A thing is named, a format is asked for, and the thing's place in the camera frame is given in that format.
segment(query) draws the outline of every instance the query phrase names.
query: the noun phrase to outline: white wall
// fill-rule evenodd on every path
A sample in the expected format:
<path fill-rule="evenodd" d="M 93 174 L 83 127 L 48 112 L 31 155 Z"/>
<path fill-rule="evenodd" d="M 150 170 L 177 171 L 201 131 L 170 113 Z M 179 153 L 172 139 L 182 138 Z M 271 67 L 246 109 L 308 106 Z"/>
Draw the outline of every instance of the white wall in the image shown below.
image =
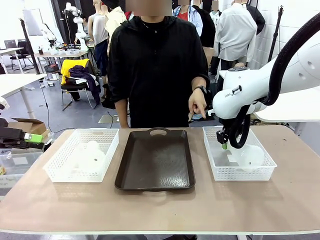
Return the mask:
<path fill-rule="evenodd" d="M 256 3 L 257 0 L 252 0 L 251 5 L 256 6 Z M 284 12 L 273 58 L 279 54 L 279 50 L 284 47 L 299 28 L 320 12 L 320 0 L 259 0 L 258 9 L 266 21 L 266 26 L 257 36 L 253 61 L 249 64 L 251 69 L 260 69 L 268 62 L 278 20 L 278 9 L 281 5 L 283 5 Z M 320 155 L 320 122 L 307 123 L 300 138 Z"/>
<path fill-rule="evenodd" d="M 40 9 L 43 23 L 49 26 L 56 35 L 58 42 L 63 41 L 57 27 L 50 0 L 0 0 L 1 48 L 6 47 L 4 40 L 25 39 L 19 20 L 19 18 L 23 19 L 23 9 Z M 43 36 L 30 36 L 29 39 L 35 53 L 38 52 L 39 46 L 49 46 L 48 41 L 45 40 Z M 3 59 L 6 65 L 11 64 L 9 56 L 4 56 Z"/>

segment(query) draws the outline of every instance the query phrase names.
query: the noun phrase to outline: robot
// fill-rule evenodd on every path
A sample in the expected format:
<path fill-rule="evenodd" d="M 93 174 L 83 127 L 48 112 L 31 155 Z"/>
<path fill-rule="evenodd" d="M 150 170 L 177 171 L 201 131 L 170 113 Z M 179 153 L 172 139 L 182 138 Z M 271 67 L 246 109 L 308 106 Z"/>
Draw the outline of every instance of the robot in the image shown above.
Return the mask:
<path fill-rule="evenodd" d="M 81 11 L 77 9 L 75 6 L 71 6 L 70 2 L 66 3 L 65 11 L 72 12 L 74 19 L 73 22 L 78 25 L 78 32 L 75 34 L 75 36 L 79 39 L 81 43 L 81 51 L 88 51 L 88 47 L 86 45 L 86 41 L 84 38 L 87 36 L 84 30 L 83 22 L 84 20 L 81 18 Z"/>
<path fill-rule="evenodd" d="M 279 94 L 320 85 L 320 13 L 309 20 L 284 46 L 278 57 L 259 70 L 227 71 L 223 90 L 213 98 L 213 113 L 223 129 L 217 132 L 222 148 L 241 149 L 247 140 L 250 114 L 273 105 Z"/>

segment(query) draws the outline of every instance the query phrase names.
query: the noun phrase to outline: beige tabletop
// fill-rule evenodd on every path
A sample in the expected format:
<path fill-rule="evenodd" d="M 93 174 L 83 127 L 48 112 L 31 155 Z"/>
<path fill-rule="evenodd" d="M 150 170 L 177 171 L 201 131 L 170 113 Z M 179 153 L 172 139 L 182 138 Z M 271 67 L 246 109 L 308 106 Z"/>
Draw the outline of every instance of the beige tabletop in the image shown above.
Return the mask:
<path fill-rule="evenodd" d="M 102 183 L 52 183 L 42 169 L 65 131 L 0 203 L 0 230 L 64 234 L 302 234 L 320 232 L 320 158 L 284 126 L 252 130 L 277 163 L 270 181 L 217 182 L 202 128 L 187 128 L 195 187 L 124 192 L 114 186 L 130 130 Z"/>
<path fill-rule="evenodd" d="M 36 58 L 78 58 L 87 53 L 88 53 L 87 51 L 80 51 L 74 54 L 66 54 L 64 51 L 61 51 L 59 54 L 51 54 L 50 52 L 44 52 L 43 55 L 36 53 L 34 54 L 34 56 Z"/>

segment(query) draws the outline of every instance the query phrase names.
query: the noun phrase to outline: black hoodie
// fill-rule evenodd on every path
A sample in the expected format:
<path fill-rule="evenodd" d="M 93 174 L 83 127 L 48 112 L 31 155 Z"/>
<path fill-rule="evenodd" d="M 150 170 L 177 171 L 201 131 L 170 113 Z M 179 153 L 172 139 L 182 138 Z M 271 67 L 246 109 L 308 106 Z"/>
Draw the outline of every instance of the black hoodie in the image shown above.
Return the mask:
<path fill-rule="evenodd" d="M 134 17 L 113 33 L 108 84 L 113 101 L 129 99 L 132 128 L 187 127 L 195 77 L 209 82 L 192 23 L 166 16 L 156 31 Z"/>

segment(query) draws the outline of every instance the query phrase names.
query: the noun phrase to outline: green object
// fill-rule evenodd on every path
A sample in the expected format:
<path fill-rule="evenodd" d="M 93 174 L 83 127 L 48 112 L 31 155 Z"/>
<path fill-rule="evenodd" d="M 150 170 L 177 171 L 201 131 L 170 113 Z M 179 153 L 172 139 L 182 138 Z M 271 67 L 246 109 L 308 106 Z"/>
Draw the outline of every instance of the green object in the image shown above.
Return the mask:
<path fill-rule="evenodd" d="M 37 135 L 37 134 L 30 134 L 31 135 L 31 139 L 29 140 L 25 140 L 28 143 L 35 143 L 35 144 L 39 144 L 42 142 L 43 137 L 41 135 Z"/>

